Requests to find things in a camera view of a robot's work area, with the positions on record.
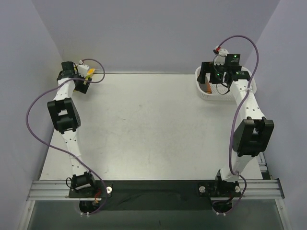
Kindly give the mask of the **orange grey towel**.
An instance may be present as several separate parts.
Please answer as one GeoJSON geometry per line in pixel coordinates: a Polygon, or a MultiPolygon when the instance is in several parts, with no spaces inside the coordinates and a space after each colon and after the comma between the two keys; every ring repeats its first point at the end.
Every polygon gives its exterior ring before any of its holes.
{"type": "Polygon", "coordinates": [[[211,86],[209,84],[209,82],[205,82],[203,85],[202,85],[202,90],[207,93],[207,94],[212,94],[212,90],[211,90],[211,86]]]}

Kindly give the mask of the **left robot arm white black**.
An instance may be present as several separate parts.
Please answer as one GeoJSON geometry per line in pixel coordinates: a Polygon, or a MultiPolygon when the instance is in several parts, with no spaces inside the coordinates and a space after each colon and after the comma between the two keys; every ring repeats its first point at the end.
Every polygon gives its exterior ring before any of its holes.
{"type": "Polygon", "coordinates": [[[92,173],[81,164],[81,151],[78,143],[77,129],[81,126],[81,118],[74,105],[72,94],[86,94],[94,70],[88,65],[76,65],[72,61],[62,62],[62,70],[57,77],[59,88],[54,99],[47,103],[54,129],[57,130],[71,153],[70,162],[72,177],[69,178],[71,191],[92,197],[97,192],[97,185],[92,173]]]}

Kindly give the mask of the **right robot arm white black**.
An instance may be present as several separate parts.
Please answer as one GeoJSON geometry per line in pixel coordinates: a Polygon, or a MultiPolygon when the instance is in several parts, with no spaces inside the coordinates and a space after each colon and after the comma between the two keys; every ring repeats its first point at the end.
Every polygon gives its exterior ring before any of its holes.
{"type": "Polygon", "coordinates": [[[217,173],[213,192],[224,196],[229,183],[238,182],[248,163],[264,152],[273,133],[274,122],[261,111],[254,92],[253,74],[240,65],[215,65],[202,62],[195,71],[200,97],[207,101],[234,101],[237,105],[232,122],[228,163],[217,173]]]}

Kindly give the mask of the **yellow green towel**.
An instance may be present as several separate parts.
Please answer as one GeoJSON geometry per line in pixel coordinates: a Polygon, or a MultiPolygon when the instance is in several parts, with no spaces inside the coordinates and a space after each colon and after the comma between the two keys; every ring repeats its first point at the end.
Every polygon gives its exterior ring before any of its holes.
{"type": "MultiPolygon", "coordinates": [[[[76,64],[74,64],[74,70],[75,70],[75,72],[76,72],[76,75],[79,75],[78,70],[77,70],[77,65],[76,65],[76,64]]],[[[95,69],[90,68],[90,70],[89,70],[87,76],[88,76],[88,77],[92,77],[93,74],[94,74],[94,71],[95,71],[95,69]]]]}

